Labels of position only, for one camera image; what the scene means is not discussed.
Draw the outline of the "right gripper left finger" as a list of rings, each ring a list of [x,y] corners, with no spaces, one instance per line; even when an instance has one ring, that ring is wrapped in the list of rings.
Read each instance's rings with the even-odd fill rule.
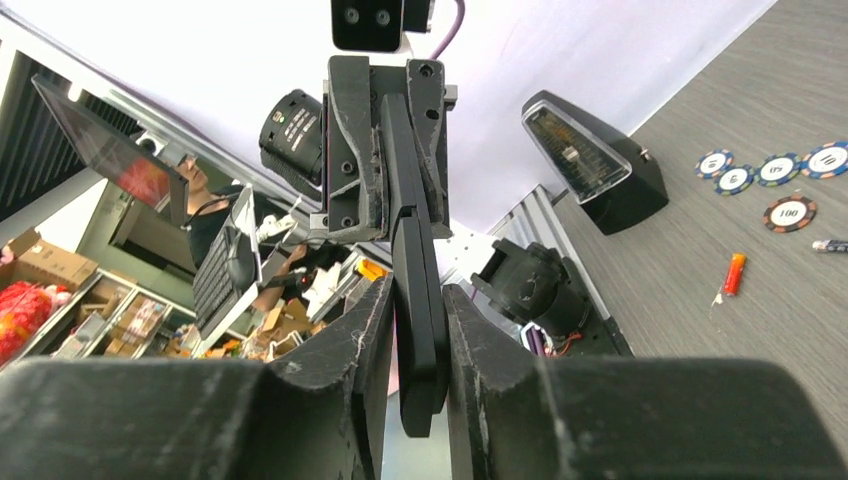
[[[233,359],[30,358],[1,375],[5,479],[376,479],[389,279],[301,346]]]

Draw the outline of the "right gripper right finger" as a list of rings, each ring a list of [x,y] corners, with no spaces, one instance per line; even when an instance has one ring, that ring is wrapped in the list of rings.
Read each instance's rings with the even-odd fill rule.
[[[531,354],[444,288],[456,479],[843,479],[804,390],[764,361]]]

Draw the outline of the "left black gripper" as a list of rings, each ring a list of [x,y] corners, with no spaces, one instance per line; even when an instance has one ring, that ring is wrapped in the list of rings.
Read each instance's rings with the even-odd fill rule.
[[[417,212],[435,239],[450,238],[447,114],[456,101],[438,60],[373,66],[366,56],[331,57],[312,237],[388,241],[398,217]]]

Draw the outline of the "black remote control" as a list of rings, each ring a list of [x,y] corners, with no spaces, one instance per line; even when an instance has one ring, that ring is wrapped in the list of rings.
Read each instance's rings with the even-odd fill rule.
[[[380,123],[391,193],[400,416],[407,436],[427,438],[449,385],[447,319],[415,135],[402,95],[383,97]]]

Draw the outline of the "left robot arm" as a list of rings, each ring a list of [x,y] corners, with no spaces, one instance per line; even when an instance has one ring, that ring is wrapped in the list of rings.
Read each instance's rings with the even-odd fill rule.
[[[411,216],[448,239],[447,114],[456,100],[437,60],[373,66],[333,56],[321,100],[294,90],[271,109],[261,163],[320,202],[313,238],[389,241]]]

